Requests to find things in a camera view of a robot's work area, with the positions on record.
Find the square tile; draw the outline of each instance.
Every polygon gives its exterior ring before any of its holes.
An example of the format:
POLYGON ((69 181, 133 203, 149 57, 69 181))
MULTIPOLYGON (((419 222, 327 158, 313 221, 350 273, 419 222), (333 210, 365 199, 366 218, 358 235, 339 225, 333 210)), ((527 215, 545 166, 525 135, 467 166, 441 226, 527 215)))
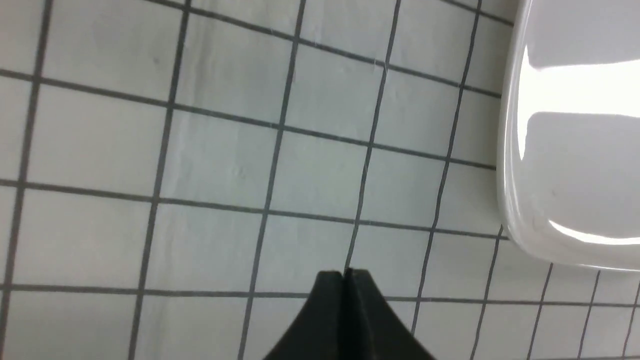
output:
POLYGON ((301 45, 286 124, 369 140, 381 77, 381 67, 301 45))
POLYGON ((502 78, 509 53, 511 26, 480 17, 467 74, 467 85, 502 92, 502 78))
POLYGON ((631 333, 629 334, 629 341, 627 343, 626 356, 638 356, 640 355, 640 313, 636 310, 634 313, 634 320, 631 323, 631 333))
POLYGON ((145 296, 136 359, 235 359, 246 299, 145 296))
POLYGON ((296 318, 305 299, 255 299, 244 360, 262 360, 296 318))
POLYGON ((452 4, 439 0, 405 1, 400 6, 391 62, 461 81, 473 25, 474 14, 452 4))
POLYGON ((489 299, 540 301, 548 271, 549 263, 533 258, 510 241, 500 241, 489 299))
POLYGON ((15 189, 0 186, 0 279, 4 281, 6 252, 9 249, 11 222, 15 205, 15 189))
POLYGON ((277 123, 290 56, 290 41, 190 15, 177 102, 277 123))
POLYGON ((194 0, 191 7, 293 34, 300 0, 194 0))
POLYGON ((274 129, 176 111, 161 195, 262 208, 275 142, 274 129))
POLYGON ((483 0, 482 11, 514 21, 520 0, 483 0))
POLYGON ((33 73, 43 5, 43 0, 3 0, 0 4, 0 69, 33 73))
POLYGON ((495 240, 434 234, 423 297, 483 299, 495 240))
POLYGON ((534 359, 577 357, 587 310, 586 306, 543 306, 531 357, 534 359))
POLYGON ((164 113, 155 106, 43 86, 28 179, 152 195, 164 113))
POLYGON ((367 269, 385 296, 418 295, 429 233, 360 225, 352 268, 367 269))
POLYGON ((166 100, 181 15, 148 1, 56 0, 44 75, 166 100))
POLYGON ((389 71, 376 143, 446 155, 457 103, 453 86, 389 71))
POLYGON ((497 234, 500 215, 495 183, 493 170, 449 164, 438 227, 497 234))
POLYGON ((545 301, 590 302, 597 273, 592 268, 554 264, 545 301))
POLYGON ((354 218, 367 148, 285 133, 271 209, 354 218))
POLYGON ((307 1, 301 37, 384 60, 394 18, 393 0, 307 1))
POLYGON ((598 306, 591 309, 582 356, 621 356, 630 319, 631 309, 624 307, 598 306))
POLYGON ((500 99, 464 91, 451 156, 495 165, 500 99))
POLYGON ((594 302, 633 304, 640 284, 640 274, 603 270, 598 278, 594 302))
POLYGON ((318 271, 342 271, 353 225, 270 215, 256 291, 306 293, 318 271))
POLYGON ((468 359, 481 309, 480 304, 423 302, 415 338, 438 360, 468 359))
POLYGON ((0 78, 0 179, 18 179, 30 93, 31 83, 0 78))
POLYGON ((411 331, 411 325, 413 323, 413 314, 415 312, 415 302, 413 301, 388 301, 387 304, 394 311, 398 320, 406 327, 408 331, 411 331))
POLYGON ((150 204, 27 190, 13 281, 135 288, 150 204))
POLYGON ((475 359, 525 359, 537 315, 537 305, 487 305, 475 359))
POLYGON ((147 288, 248 291, 262 215, 161 204, 147 288))
POLYGON ((7 360, 126 359, 135 295, 14 291, 7 360))
POLYGON ((374 149, 362 219, 431 226, 443 168, 439 160, 374 149))

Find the porcelain toilet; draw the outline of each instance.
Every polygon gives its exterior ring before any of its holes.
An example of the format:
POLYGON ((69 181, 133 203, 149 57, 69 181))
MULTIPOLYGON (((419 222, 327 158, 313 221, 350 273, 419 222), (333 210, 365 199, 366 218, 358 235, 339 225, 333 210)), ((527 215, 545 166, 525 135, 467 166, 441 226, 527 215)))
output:
POLYGON ((533 256, 640 270, 640 1, 522 0, 498 203, 533 256))

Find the floor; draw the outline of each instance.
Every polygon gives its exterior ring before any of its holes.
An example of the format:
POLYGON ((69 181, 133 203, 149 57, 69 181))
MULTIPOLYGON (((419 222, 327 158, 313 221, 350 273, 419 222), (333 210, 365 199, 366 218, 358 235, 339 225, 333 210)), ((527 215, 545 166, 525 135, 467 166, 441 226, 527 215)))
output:
POLYGON ((352 266, 440 360, 640 359, 500 225, 516 6, 0 0, 0 357, 260 359, 352 266))

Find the dark grout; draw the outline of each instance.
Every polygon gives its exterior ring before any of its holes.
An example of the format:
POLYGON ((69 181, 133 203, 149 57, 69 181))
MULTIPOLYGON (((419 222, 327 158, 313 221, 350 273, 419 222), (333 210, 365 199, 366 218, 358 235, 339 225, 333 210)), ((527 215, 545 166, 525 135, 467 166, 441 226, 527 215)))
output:
MULTIPOLYGON (((498 231, 498 237, 502 235, 504 228, 500 226, 500 230, 498 231)), ((480 340, 480 331, 482 329, 482 321, 484 319, 484 312, 486 310, 486 302, 489 298, 489 287, 491 286, 491 279, 493 277, 493 269, 495 268, 495 260, 498 258, 498 248, 500 245, 500 240, 495 239, 495 245, 493 246, 493 257, 491 259, 491 265, 489 266, 489 275, 486 278, 486 286, 484 288, 484 302, 482 304, 482 308, 480 310, 480 317, 478 318, 478 325, 476 327, 476 337, 474 339, 474 346, 471 349, 471 360, 476 356, 476 350, 478 348, 478 343, 480 340)))
POLYGON ((353 224, 353 232, 351 233, 351 241, 349 242, 349 249, 347 250, 347 257, 344 262, 344 273, 351 265, 351 257, 353 256, 353 249, 355 248, 356 239, 358 236, 358 228, 360 226, 360 216, 362 215, 362 205, 364 203, 364 191, 367 184, 367 174, 369 171, 369 164, 371 162, 371 155, 373 153, 373 143, 376 138, 376 130, 378 128, 378 119, 380 117, 380 107, 382 105, 382 98, 385 92, 385 83, 387 82, 387 67, 391 59, 391 52, 394 46, 394 39, 396 37, 396 29, 398 23, 398 16, 400 12, 401 0, 396 0, 394 6, 394 16, 391 23, 391 31, 389 34, 389 41, 387 43, 387 54, 385 55, 385 66, 383 67, 382 77, 380 77, 380 85, 378 87, 378 96, 376 98, 376 107, 373 113, 373 122, 371 124, 371 133, 369 135, 369 143, 367 143, 367 152, 362 166, 362 176, 360 178, 360 191, 358 192, 358 206, 356 208, 356 217, 353 224))
POLYGON ((593 299, 596 297, 596 290, 598 289, 598 280, 600 279, 600 270, 596 274, 596 281, 593 285, 593 293, 591 294, 591 301, 587 310, 587 317, 584 320, 584 328, 582 329, 582 336, 580 337, 580 347, 578 348, 578 360, 582 359, 582 347, 584 346, 584 336, 587 333, 587 326, 589 325, 589 316, 591 315, 591 309, 593 308, 593 299))
POLYGON ((13 217, 11 222, 11 232, 9 235, 9 246, 6 253, 6 264, 4 269, 3 284, 9 287, 2 293, 2 304, 0 306, 0 358, 4 354, 4 342, 6 339, 6 326, 9 316, 9 306, 11 301, 10 286, 13 283, 13 270, 15 265, 15 255, 18 247, 18 237, 20 231, 20 221, 22 219, 22 207, 24 205, 24 183, 27 180, 29 168, 29 153, 31 152, 31 141, 33 139, 33 128, 35 126, 36 111, 38 109, 38 94, 40 93, 40 77, 44 67, 44 59, 47 51, 47 38, 49 36, 49 25, 51 23, 51 13, 53 0, 45 0, 42 18, 40 21, 40 34, 38 36, 38 47, 35 53, 35 66, 31 82, 31 93, 29 95, 29 106, 27 108, 24 135, 22 138, 22 154, 20 157, 20 169, 15 193, 15 203, 13 207, 13 217))
MULTIPOLYGON (((478 0, 477 10, 479 11, 482 6, 482 0, 478 0)), ((445 183, 447 180, 447 171, 449 170, 449 164, 451 163, 449 159, 451 158, 451 154, 453 153, 453 145, 454 139, 456 136, 456 128, 458 126, 458 117, 460 115, 460 106, 462 104, 462 96, 464 94, 464 87, 467 81, 467 75, 469 73, 469 68, 471 66, 471 55, 474 50, 474 42, 476 40, 476 31, 478 27, 479 21, 479 13, 476 12, 476 16, 474 17, 473 28, 471 29, 471 36, 469 39, 469 50, 467 51, 467 59, 465 61, 465 68, 462 73, 462 80, 460 81, 459 91, 458 91, 458 102, 456 104, 456 112, 453 116, 453 124, 451 126, 451 133, 449 135, 449 146, 447 148, 447 160, 444 163, 444 168, 442 169, 442 178, 440 180, 440 186, 438 187, 438 195, 436 198, 436 208, 435 214, 433 216, 433 224, 431 225, 432 229, 435 229, 438 225, 438 219, 440 218, 440 206, 442 205, 442 195, 444 194, 445 183)), ((500 227, 500 233, 498 237, 502 235, 502 227, 500 227)), ((422 273, 420 275, 420 284, 418 286, 418 296, 422 294, 422 289, 424 288, 424 281, 426 278, 427 265, 429 263, 429 255, 431 254, 431 246, 433 244, 433 236, 434 231, 429 232, 429 239, 427 242, 427 250, 424 253, 424 261, 422 262, 422 273)), ((420 312, 420 302, 416 301, 415 310, 413 312, 413 322, 411 325, 411 334, 415 334, 415 327, 418 322, 418 313, 420 312)))
POLYGON ((240 337, 240 346, 238 348, 238 360, 243 360, 244 350, 246 348, 246 337, 249 331, 249 323, 251 318, 251 311, 253 307, 253 298, 255 296, 255 283, 258 278, 258 269, 260 265, 260 253, 262 252, 262 242, 264 241, 264 233, 267 226, 267 217, 269 209, 271 207, 271 198, 273 196, 273 187, 275 183, 276 170, 278 167, 278 158, 280 155, 280 148, 282 146, 282 137, 284 135, 284 124, 287 118, 287 108, 289 106, 289 95, 291 94, 291 87, 293 84, 293 77, 296 68, 296 55, 298 53, 298 41, 300 40, 300 33, 302 31, 302 19, 305 13, 306 0, 300 0, 298 8, 298 16, 296 18, 296 30, 291 45, 291 55, 289 56, 289 70, 287 71, 287 81, 284 87, 284 94, 282 96, 282 107, 280 108, 280 119, 278 121, 278 133, 276 135, 276 143, 273 149, 273 159, 271 160, 271 170, 269 171, 269 182, 267 185, 267 195, 264 201, 264 212, 262 214, 262 220, 260 221, 260 230, 258 232, 258 240, 256 241, 255 254, 253 256, 253 268, 251 272, 251 282, 249 285, 249 296, 246 301, 246 309, 244 310, 244 321, 242 328, 242 335, 240 337))
MULTIPOLYGON (((15 79, 32 79, 32 77, 30 75, 22 74, 22 73, 19 73, 19 72, 12 72, 12 71, 9 71, 9 70, 4 70, 4 69, 0 69, 0 76, 6 77, 6 78, 15 78, 15 79)), ((265 121, 265 120, 251 119, 251 118, 248 118, 248 117, 242 117, 242 116, 238 116, 238 115, 222 113, 220 111, 215 111, 215 110, 196 108, 194 106, 189 106, 189 105, 184 105, 184 104, 173 104, 173 105, 171 105, 166 101, 161 101, 161 100, 157 100, 157 99, 151 99, 151 98, 148 98, 148 97, 142 97, 142 96, 137 96, 137 95, 131 95, 131 94, 127 94, 127 93, 117 92, 117 91, 114 91, 114 90, 95 88, 95 87, 92 87, 92 86, 80 85, 80 84, 70 83, 68 81, 62 81, 62 80, 56 80, 56 79, 49 79, 49 78, 39 78, 39 79, 40 79, 41 84, 45 84, 45 85, 49 85, 49 86, 55 86, 55 87, 58 87, 58 88, 65 88, 65 89, 69 89, 69 90, 80 91, 80 92, 86 92, 88 94, 112 97, 114 99, 138 102, 138 103, 141 103, 141 104, 147 104, 147 105, 153 105, 153 106, 160 106, 160 107, 163 107, 163 108, 173 108, 174 110, 185 111, 185 112, 189 112, 189 113, 196 113, 196 114, 199 114, 199 115, 206 115, 206 116, 210 116, 210 117, 216 117, 216 118, 219 118, 219 119, 224 119, 224 120, 229 120, 229 121, 234 121, 234 122, 240 122, 240 123, 243 123, 243 124, 249 124, 249 125, 254 125, 254 126, 266 127, 266 128, 270 128, 270 129, 280 129, 280 128, 282 128, 284 131, 286 131, 288 133, 296 133, 296 134, 301 134, 301 135, 313 136, 313 137, 317 137, 317 138, 333 140, 333 141, 336 141, 336 142, 350 143, 350 144, 357 145, 357 146, 368 146, 368 144, 369 144, 367 141, 364 141, 364 140, 357 140, 357 139, 347 138, 345 136, 338 136, 338 135, 333 135, 333 134, 328 134, 328 133, 321 133, 319 131, 302 129, 302 128, 299 128, 299 127, 288 126, 288 125, 280 126, 279 124, 274 123, 274 122, 268 122, 268 121, 265 121)), ((421 158, 434 159, 434 160, 440 160, 440 161, 447 161, 448 160, 451 163, 456 163, 456 164, 466 165, 466 166, 476 167, 476 168, 484 168, 484 169, 487 169, 487 170, 494 170, 495 171, 495 169, 496 169, 495 165, 489 165, 489 164, 478 163, 478 162, 475 162, 475 161, 457 159, 457 158, 452 158, 450 156, 447 157, 447 156, 442 156, 442 155, 430 154, 428 152, 421 152, 421 151, 415 151, 415 150, 411 150, 411 149, 404 149, 404 148, 395 147, 395 146, 391 146, 391 145, 383 145, 383 144, 380 144, 380 143, 374 143, 372 146, 375 149, 396 152, 396 153, 399 153, 399 154, 413 155, 413 156, 418 156, 418 157, 421 157, 421 158)))
POLYGON ((536 331, 538 331, 538 323, 540 322, 540 314, 542 314, 542 302, 545 301, 545 295, 547 294, 547 286, 551 279, 551 271, 553 271, 554 265, 549 264, 549 271, 547 272, 547 278, 545 279, 545 285, 542 287, 542 295, 540 295, 540 306, 538 306, 538 314, 536 315, 536 322, 533 325, 533 332, 531 333, 531 341, 529 342, 529 351, 527 353, 527 360, 531 359, 531 352, 533 351, 533 343, 536 340, 536 331))
POLYGON ((184 1, 184 9, 180 18, 180 31, 178 32, 177 45, 175 47, 175 57, 173 59, 173 72, 171 76, 171 85, 167 101, 166 113, 164 117, 163 135, 160 145, 160 154, 158 156, 156 168, 156 180, 154 181, 154 192, 151 198, 151 206, 149 209, 149 218, 147 224, 147 233, 145 235, 145 245, 142 252, 142 260, 140 265, 140 277, 138 281, 138 293, 136 294, 136 303, 133 313, 133 321, 131 324, 131 337, 129 338, 128 360, 134 360, 136 357, 136 347, 138 344, 138 331, 140 329, 140 318, 142 314, 143 290, 147 284, 147 272, 149 259, 151 257, 151 246, 154 238, 154 229, 156 227, 156 215, 158 205, 160 203, 160 190, 162 188, 162 180, 164 176, 164 164, 166 162, 166 153, 169 147, 169 136, 171 135, 171 125, 173 121, 173 105, 178 92, 178 79, 180 77, 180 66, 182 64, 182 55, 184 52, 184 42, 187 36, 187 27, 189 24, 189 7, 191 0, 184 1))

